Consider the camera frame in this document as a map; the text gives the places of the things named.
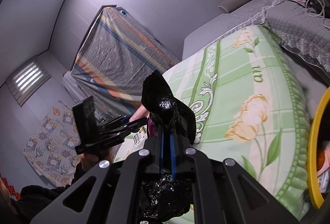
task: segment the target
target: window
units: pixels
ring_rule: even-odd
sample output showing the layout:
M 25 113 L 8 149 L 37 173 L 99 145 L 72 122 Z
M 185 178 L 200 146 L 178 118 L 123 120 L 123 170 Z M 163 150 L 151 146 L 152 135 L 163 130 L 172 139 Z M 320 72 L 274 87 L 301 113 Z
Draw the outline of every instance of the window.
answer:
M 38 62 L 37 57 L 34 57 L 8 77 L 6 84 L 22 107 L 50 77 L 46 69 Z

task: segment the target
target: pillow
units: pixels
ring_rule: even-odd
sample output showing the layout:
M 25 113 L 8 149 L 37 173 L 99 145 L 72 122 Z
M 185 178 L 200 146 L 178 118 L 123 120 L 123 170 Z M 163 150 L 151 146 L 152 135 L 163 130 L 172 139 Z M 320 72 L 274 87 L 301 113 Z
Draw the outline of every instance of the pillow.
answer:
M 225 0 L 218 7 L 224 13 L 231 13 L 236 9 L 240 8 L 241 6 L 243 6 L 244 4 L 247 4 L 249 1 L 251 0 Z

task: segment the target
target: cable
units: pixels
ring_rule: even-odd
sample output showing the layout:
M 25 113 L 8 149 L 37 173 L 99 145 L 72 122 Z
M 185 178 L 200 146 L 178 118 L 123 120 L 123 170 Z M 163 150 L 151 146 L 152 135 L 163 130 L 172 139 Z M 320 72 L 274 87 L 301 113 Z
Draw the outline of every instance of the cable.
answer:
M 326 26 L 325 23 L 324 23 L 324 21 L 325 21 L 325 2 L 324 2 L 324 0 L 322 0 L 322 2 L 321 2 L 320 0 L 317 0 L 317 1 L 321 4 L 321 6 L 322 6 L 322 11 L 321 11 L 319 14 L 317 14 L 317 15 L 312 15 L 311 13 L 308 12 L 308 11 L 311 10 L 311 8 L 308 8 L 308 7 L 307 7 L 309 1 L 311 1 L 311 0 L 307 0 L 306 3 L 305 3 L 305 8 L 307 9 L 307 10 L 306 10 L 306 13 L 307 13 L 309 16 L 311 16 L 311 17 L 319 17 L 320 15 L 322 15 L 322 17 L 323 17 L 322 25 L 323 25 L 326 29 L 330 30 L 330 27 L 329 27 L 329 26 Z

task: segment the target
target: ceiling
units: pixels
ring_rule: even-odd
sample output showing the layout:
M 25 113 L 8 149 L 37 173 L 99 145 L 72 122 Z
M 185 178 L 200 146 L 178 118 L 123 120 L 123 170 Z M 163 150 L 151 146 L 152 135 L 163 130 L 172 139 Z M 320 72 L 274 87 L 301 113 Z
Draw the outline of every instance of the ceiling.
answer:
M 63 0 L 3 0 L 0 4 L 0 86 L 29 58 L 48 49 Z

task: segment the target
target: human hand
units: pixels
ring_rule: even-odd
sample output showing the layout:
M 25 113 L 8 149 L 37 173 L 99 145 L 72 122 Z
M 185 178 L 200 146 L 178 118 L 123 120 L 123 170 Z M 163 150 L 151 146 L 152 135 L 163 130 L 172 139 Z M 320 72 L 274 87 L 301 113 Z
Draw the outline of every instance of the human hand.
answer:
M 129 119 L 129 122 L 133 122 L 137 119 L 141 119 L 142 117 L 148 117 L 148 115 L 149 115 L 149 111 L 147 111 L 147 109 L 143 105 L 141 105 L 132 115 L 132 117 Z
M 111 148 L 102 151 L 101 155 L 104 156 L 103 160 L 107 160 L 110 163 L 112 162 Z M 84 172 L 89 171 L 94 165 L 96 165 L 99 161 L 101 161 L 101 160 L 99 160 L 99 157 L 97 157 L 94 154 L 90 154 L 90 153 L 83 153 L 78 156 L 80 158 L 81 167 Z
M 15 215 L 18 215 L 16 208 L 12 205 L 12 202 L 10 201 L 9 190 L 6 188 L 5 184 L 2 182 L 1 178 L 0 178 L 0 193 L 2 194 L 2 197 L 6 201 L 7 205 L 10 207 L 12 212 Z

